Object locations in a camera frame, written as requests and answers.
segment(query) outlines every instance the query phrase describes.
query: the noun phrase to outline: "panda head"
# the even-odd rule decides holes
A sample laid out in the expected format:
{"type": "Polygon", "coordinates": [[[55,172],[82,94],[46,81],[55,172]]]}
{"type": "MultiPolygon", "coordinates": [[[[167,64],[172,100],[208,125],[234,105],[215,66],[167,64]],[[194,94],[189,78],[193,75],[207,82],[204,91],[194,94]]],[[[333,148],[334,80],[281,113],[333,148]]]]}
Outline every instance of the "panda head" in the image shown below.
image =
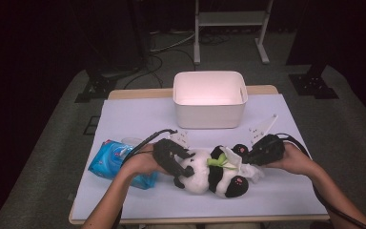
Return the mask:
{"type": "Polygon", "coordinates": [[[207,165],[207,159],[211,158],[210,153],[202,149],[190,150],[188,153],[193,154],[193,156],[183,159],[179,164],[183,168],[192,167],[194,175],[176,177],[174,185],[191,193],[203,194],[209,188],[210,169],[207,165]]]}

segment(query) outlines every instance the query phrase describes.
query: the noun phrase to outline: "gray carpet floor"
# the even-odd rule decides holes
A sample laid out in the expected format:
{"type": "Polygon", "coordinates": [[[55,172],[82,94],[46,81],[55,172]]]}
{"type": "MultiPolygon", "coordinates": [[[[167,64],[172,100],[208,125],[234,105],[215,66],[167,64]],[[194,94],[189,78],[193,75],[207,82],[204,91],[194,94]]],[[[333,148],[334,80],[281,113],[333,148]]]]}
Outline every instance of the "gray carpet floor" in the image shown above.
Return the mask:
{"type": "MultiPolygon", "coordinates": [[[[181,40],[184,34],[158,34],[153,48],[181,40]]],[[[201,64],[196,71],[228,70],[242,73],[247,85],[277,87],[295,119],[308,149],[338,183],[345,194],[366,214],[366,109],[350,89],[347,80],[328,66],[322,77],[339,99],[299,96],[288,75],[305,73],[309,66],[286,66],[294,33],[268,32],[265,49],[271,63],[263,65],[254,45],[256,33],[222,36],[218,45],[201,46],[201,64]]],[[[184,45],[151,57],[148,68],[155,70],[162,86],[173,86],[180,72],[194,71],[189,56],[193,46],[184,45]]],[[[118,81],[123,89],[135,76],[118,81]]],[[[84,135],[90,118],[100,115],[104,99],[75,103],[89,78],[85,71],[74,77],[64,92],[49,123],[35,145],[30,159],[0,212],[0,228],[78,228],[68,216],[76,195],[93,135],[84,135]]],[[[159,80],[148,74],[128,85],[128,89],[159,88],[159,80]]],[[[275,221],[269,229],[309,228],[309,221],[275,221]]]]}

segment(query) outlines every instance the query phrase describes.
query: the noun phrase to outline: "blue plastic bag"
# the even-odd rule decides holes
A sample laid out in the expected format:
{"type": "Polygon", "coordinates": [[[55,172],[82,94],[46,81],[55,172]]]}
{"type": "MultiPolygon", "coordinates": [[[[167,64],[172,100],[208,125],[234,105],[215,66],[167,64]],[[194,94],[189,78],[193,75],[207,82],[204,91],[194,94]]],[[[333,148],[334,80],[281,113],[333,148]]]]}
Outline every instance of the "blue plastic bag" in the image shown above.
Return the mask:
{"type": "MultiPolygon", "coordinates": [[[[133,146],[107,140],[103,142],[88,170],[99,177],[113,179],[120,170],[124,158],[132,149],[133,146]]],[[[157,172],[151,173],[150,175],[139,175],[132,180],[131,186],[140,189],[149,189],[154,186],[156,178],[157,172]]]]}

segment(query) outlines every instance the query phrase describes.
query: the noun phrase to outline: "cable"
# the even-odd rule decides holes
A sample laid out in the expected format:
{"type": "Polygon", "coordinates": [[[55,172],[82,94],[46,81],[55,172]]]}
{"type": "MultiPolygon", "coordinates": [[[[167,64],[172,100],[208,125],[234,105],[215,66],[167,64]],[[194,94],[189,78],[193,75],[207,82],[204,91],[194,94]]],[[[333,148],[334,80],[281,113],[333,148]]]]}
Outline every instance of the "cable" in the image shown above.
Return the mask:
{"type": "Polygon", "coordinates": [[[151,72],[151,75],[158,81],[159,88],[163,88],[163,80],[155,72],[151,72]]]}
{"type": "Polygon", "coordinates": [[[191,63],[193,65],[193,70],[196,71],[194,60],[187,52],[184,52],[184,51],[181,51],[181,50],[165,50],[165,51],[157,52],[157,53],[154,53],[154,54],[161,54],[161,53],[164,53],[164,52],[182,52],[182,53],[186,54],[189,57],[189,59],[191,60],[191,63]]]}
{"type": "Polygon", "coordinates": [[[161,49],[157,49],[157,50],[150,50],[150,52],[161,52],[161,51],[165,51],[167,49],[170,49],[170,48],[173,48],[173,47],[176,47],[176,46],[179,46],[189,40],[191,40],[192,38],[194,37],[194,33],[192,35],[190,35],[189,37],[186,37],[185,39],[181,40],[181,41],[178,41],[170,46],[167,46],[167,47],[164,47],[164,48],[161,48],[161,49]]]}
{"type": "Polygon", "coordinates": [[[172,129],[164,129],[162,131],[158,131],[153,133],[152,135],[150,135],[149,137],[147,137],[147,139],[143,140],[141,143],[139,143],[137,146],[135,146],[130,152],[129,154],[124,158],[123,163],[121,163],[121,167],[124,165],[124,163],[127,162],[127,160],[129,160],[131,157],[139,154],[138,151],[144,147],[146,144],[150,143],[150,141],[154,140],[157,136],[169,132],[170,134],[175,134],[177,133],[177,131],[174,131],[172,129]]]}
{"type": "MultiPolygon", "coordinates": [[[[278,134],[278,135],[286,135],[287,137],[282,138],[283,140],[288,140],[290,142],[293,142],[296,145],[296,147],[298,147],[299,150],[301,150],[301,152],[304,155],[311,158],[309,156],[307,150],[305,149],[305,147],[301,143],[299,143],[297,140],[295,140],[295,138],[293,138],[291,135],[287,135],[287,134],[278,134]]],[[[314,192],[315,192],[317,199],[319,200],[320,203],[322,203],[323,206],[325,206],[327,209],[329,209],[331,212],[335,213],[336,215],[340,216],[341,218],[351,222],[355,226],[362,228],[362,229],[366,229],[366,224],[364,224],[363,222],[361,222],[357,219],[354,219],[354,218],[350,217],[349,215],[336,209],[332,204],[330,204],[328,201],[326,201],[326,199],[317,191],[317,189],[314,185],[313,185],[313,188],[314,188],[314,192]]]]}
{"type": "Polygon", "coordinates": [[[142,73],[142,74],[140,74],[140,75],[138,75],[138,76],[134,77],[133,79],[131,79],[131,80],[130,80],[130,81],[129,81],[129,82],[128,82],[124,87],[123,87],[123,90],[127,89],[127,87],[128,87],[131,83],[133,83],[133,81],[135,81],[136,79],[138,79],[138,78],[140,78],[140,77],[142,77],[142,76],[148,75],[148,74],[152,74],[152,73],[154,73],[154,72],[158,71],[158,70],[162,67],[162,65],[163,65],[163,61],[162,61],[162,59],[161,59],[161,58],[159,58],[159,57],[157,57],[157,56],[154,56],[154,55],[152,55],[151,57],[156,58],[156,59],[158,59],[158,60],[160,61],[159,66],[158,66],[155,70],[149,71],[149,72],[147,72],[147,73],[142,73]]]}
{"type": "Polygon", "coordinates": [[[223,43],[231,40],[231,37],[229,35],[226,35],[226,36],[228,38],[224,39],[220,35],[203,34],[203,35],[201,35],[200,43],[202,45],[206,45],[206,46],[217,46],[217,45],[223,44],[223,43]]]}

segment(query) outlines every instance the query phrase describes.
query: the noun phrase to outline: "white table surface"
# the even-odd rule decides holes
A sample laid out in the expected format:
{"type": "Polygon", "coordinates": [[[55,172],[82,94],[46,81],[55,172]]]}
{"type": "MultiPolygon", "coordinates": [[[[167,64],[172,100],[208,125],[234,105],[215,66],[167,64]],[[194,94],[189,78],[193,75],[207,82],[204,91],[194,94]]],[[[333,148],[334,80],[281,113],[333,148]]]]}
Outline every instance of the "white table surface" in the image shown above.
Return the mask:
{"type": "MultiPolygon", "coordinates": [[[[237,143],[251,149],[249,129],[274,114],[278,119],[270,134],[289,134],[304,144],[282,94],[250,94],[239,127],[218,130],[179,128],[173,99],[169,97],[106,100],[70,221],[86,219],[111,183],[87,170],[103,141],[121,141],[124,137],[145,139],[154,132],[173,129],[187,131],[191,149],[211,150],[217,145],[233,147],[237,143]]],[[[166,136],[162,134],[154,141],[166,136]]],[[[219,198],[210,191],[204,195],[190,194],[175,187],[173,177],[160,174],[152,189],[130,188],[121,222],[326,218],[327,212],[316,199],[309,179],[279,169],[263,171],[266,176],[256,184],[250,182],[248,192],[239,198],[219,198]]]]}

